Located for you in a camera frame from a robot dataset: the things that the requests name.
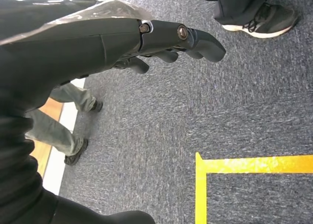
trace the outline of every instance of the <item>plastic wrap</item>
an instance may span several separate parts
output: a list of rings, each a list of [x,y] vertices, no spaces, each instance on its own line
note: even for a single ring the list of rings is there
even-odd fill
[[[76,22],[81,20],[94,20],[106,18],[132,18],[139,20],[152,20],[153,17],[148,11],[128,2],[121,0],[97,0],[99,3],[84,10],[64,16],[26,33],[17,34],[9,38],[0,40],[0,45],[13,43],[33,36],[59,24]]]

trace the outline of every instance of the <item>yellow tape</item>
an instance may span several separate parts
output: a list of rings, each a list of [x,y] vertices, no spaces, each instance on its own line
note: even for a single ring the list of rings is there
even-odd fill
[[[202,159],[195,154],[195,224],[207,224],[207,174],[208,173],[313,173],[313,155]]]

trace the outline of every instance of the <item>gray carpet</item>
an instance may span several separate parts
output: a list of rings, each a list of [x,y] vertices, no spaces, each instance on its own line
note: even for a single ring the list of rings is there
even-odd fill
[[[221,62],[149,59],[146,75],[109,70],[85,87],[104,102],[79,113],[90,138],[60,195],[102,214],[140,209],[158,224],[195,223],[195,154],[238,158],[313,154],[313,0],[269,0],[300,12],[293,30],[257,40],[224,31],[204,0],[127,0],[158,19],[208,31]],[[210,174],[210,224],[310,224],[313,176]]]

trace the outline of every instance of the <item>dark shoe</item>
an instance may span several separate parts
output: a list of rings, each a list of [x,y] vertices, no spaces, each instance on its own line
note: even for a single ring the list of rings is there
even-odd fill
[[[100,112],[103,108],[103,103],[101,101],[96,100],[94,106],[90,110],[91,112]]]
[[[75,165],[79,160],[81,155],[87,149],[87,144],[88,144],[88,140],[84,138],[83,145],[78,153],[73,156],[69,156],[69,157],[66,156],[66,158],[64,159],[64,163],[67,165],[70,165],[70,166]]]
[[[244,31],[257,38],[277,37],[293,28],[298,14],[282,5],[263,3],[254,19],[245,25],[222,25],[229,31]]]

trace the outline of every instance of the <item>bolt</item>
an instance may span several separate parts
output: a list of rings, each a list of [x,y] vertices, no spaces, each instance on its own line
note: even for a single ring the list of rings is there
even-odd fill
[[[139,26],[139,30],[141,33],[147,33],[147,32],[150,31],[150,27],[146,23],[143,23],[143,24]]]
[[[180,25],[180,27],[178,27],[177,32],[178,32],[179,38],[182,40],[186,40],[188,37],[188,30],[184,25]]]

